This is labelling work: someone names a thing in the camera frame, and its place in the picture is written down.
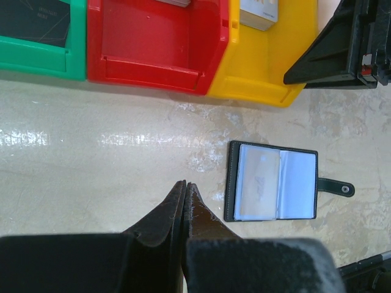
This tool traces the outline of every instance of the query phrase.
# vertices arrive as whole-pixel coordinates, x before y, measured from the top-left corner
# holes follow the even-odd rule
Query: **yellow plastic bin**
[[[279,0],[279,19],[266,32],[239,24],[230,3],[230,41],[208,95],[288,107],[305,84],[285,85],[285,72],[318,35],[318,0]]]

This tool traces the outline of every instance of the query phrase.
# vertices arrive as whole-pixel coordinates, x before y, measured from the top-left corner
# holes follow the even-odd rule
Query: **metal snap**
[[[346,186],[346,185],[344,185],[344,186],[342,186],[342,192],[344,193],[344,194],[347,194],[348,192],[349,192],[349,186]]]

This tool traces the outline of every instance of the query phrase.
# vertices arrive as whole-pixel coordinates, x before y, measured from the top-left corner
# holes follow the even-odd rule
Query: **card holder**
[[[224,220],[314,219],[318,192],[344,197],[354,186],[318,178],[318,152],[232,141]]]

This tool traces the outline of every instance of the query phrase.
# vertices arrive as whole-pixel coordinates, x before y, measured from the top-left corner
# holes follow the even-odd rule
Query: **table surface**
[[[304,90],[288,109],[10,71],[0,89],[0,235],[123,231],[181,179],[222,218],[228,143],[245,140],[317,150],[356,195],[234,232],[313,237],[338,266],[391,250],[391,87]]]

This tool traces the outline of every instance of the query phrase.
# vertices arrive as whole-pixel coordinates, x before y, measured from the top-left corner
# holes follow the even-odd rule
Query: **storage bin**
[[[208,95],[289,106],[305,85],[285,85],[283,76],[318,34],[317,0],[279,0],[265,32],[239,24],[239,0],[229,3],[230,41]]]
[[[70,4],[70,25],[65,47],[0,35],[0,69],[86,79],[87,2],[61,1]]]
[[[89,0],[88,80],[206,95],[228,43],[228,0]]]

